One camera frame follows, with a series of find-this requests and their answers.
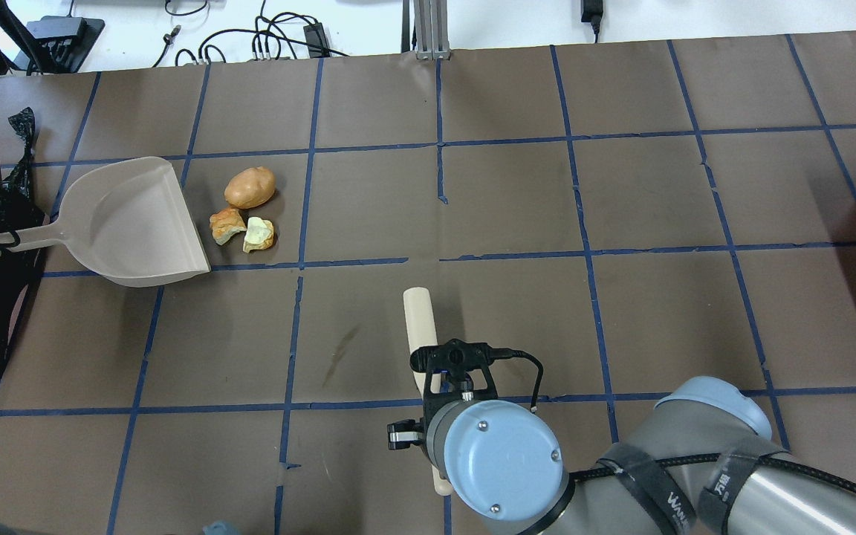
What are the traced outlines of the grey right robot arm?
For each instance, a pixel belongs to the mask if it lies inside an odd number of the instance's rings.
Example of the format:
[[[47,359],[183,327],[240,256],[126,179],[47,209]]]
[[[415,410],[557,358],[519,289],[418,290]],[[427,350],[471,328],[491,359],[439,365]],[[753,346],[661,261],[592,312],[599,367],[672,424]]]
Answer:
[[[532,355],[452,339],[410,356],[424,415],[387,427],[420,447],[493,534],[856,534],[856,483],[799,463],[757,403],[699,376],[659,400],[587,470],[566,468],[534,407],[499,398],[490,366]]]

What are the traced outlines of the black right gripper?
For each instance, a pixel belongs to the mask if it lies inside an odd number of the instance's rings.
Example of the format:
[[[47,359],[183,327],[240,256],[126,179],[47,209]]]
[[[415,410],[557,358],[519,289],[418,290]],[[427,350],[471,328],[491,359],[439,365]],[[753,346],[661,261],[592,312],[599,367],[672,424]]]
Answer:
[[[500,399],[490,366],[516,359],[511,348],[493,348],[489,343],[467,343],[459,339],[415,350],[409,359],[413,372],[424,374],[421,398],[424,415],[388,424],[391,451],[420,447],[427,450],[429,430],[441,423],[442,410],[461,404]]]

